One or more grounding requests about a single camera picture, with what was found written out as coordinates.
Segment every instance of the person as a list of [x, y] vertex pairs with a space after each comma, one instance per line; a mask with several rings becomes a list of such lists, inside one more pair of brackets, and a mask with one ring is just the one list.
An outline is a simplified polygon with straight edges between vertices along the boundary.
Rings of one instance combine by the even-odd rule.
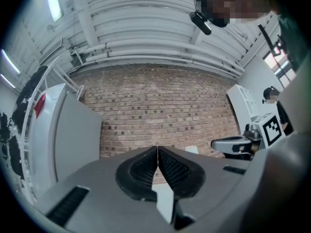
[[282, 125], [282, 130], [284, 131], [285, 135], [290, 135], [294, 131], [294, 129], [282, 104], [278, 100], [279, 95], [280, 92], [274, 86], [268, 87], [263, 91], [263, 97], [265, 99], [265, 101], [263, 100], [263, 103], [276, 103], [277, 112]]
[[299, 11], [308, 8], [299, 0], [288, 3], [289, 0], [201, 0], [202, 10], [213, 14], [214, 18], [237, 18], [242, 20], [258, 19], [270, 11], [278, 16], [282, 37], [288, 54], [291, 57], [292, 68], [297, 71], [309, 53], [310, 30], [305, 23], [305, 16]]

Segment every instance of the black vent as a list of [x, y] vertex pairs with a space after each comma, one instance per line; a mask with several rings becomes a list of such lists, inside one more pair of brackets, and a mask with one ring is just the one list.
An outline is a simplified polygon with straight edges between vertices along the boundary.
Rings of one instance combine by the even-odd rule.
[[154, 150], [130, 167], [132, 177], [146, 188], [152, 188], [152, 182], [157, 169], [157, 151]]
[[48, 213], [47, 218], [59, 226], [64, 226], [81, 204], [89, 190], [81, 187], [73, 188], [59, 204]]
[[241, 174], [241, 175], [244, 175], [244, 173], [246, 172], [246, 169], [242, 169], [242, 168], [238, 168], [234, 166], [225, 166], [223, 170], [232, 172], [232, 173]]
[[178, 160], [172, 158], [164, 151], [159, 151], [159, 167], [163, 173], [164, 178], [170, 185], [172, 190], [174, 190], [178, 185], [183, 183], [190, 173], [189, 168], [179, 162]]

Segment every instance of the white cabinet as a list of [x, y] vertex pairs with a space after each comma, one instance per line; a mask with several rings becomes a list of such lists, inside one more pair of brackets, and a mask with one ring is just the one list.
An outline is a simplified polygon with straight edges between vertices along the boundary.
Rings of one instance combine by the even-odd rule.
[[240, 133], [243, 134], [245, 126], [256, 120], [259, 108], [250, 90], [236, 84], [227, 91], [236, 114]]
[[33, 112], [29, 166], [36, 198], [84, 165], [99, 159], [102, 118], [67, 92], [65, 84], [48, 88], [44, 106]]

